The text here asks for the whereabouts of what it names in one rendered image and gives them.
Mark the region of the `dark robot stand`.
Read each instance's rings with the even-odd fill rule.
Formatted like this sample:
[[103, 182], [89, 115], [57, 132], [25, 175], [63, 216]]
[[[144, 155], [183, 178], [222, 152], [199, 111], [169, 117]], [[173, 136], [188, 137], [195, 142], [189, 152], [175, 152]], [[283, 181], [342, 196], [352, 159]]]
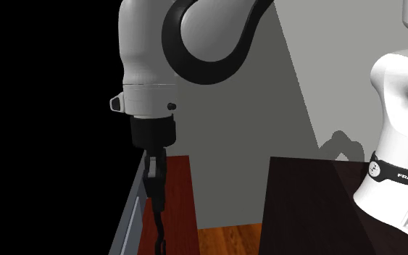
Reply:
[[259, 255], [408, 255], [408, 235], [364, 213], [364, 162], [273, 157]]

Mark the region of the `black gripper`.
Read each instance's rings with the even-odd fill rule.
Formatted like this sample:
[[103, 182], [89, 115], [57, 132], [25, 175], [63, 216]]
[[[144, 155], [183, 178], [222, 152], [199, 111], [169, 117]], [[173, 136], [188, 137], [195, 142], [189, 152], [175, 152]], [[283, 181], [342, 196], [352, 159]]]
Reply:
[[[156, 119], [130, 117], [132, 143], [141, 149], [157, 149], [176, 142], [174, 116]], [[147, 151], [144, 157], [143, 185], [146, 195], [151, 199], [157, 240], [154, 255], [166, 255], [165, 230], [162, 212], [165, 210], [165, 183], [167, 175], [167, 156], [165, 149]]]

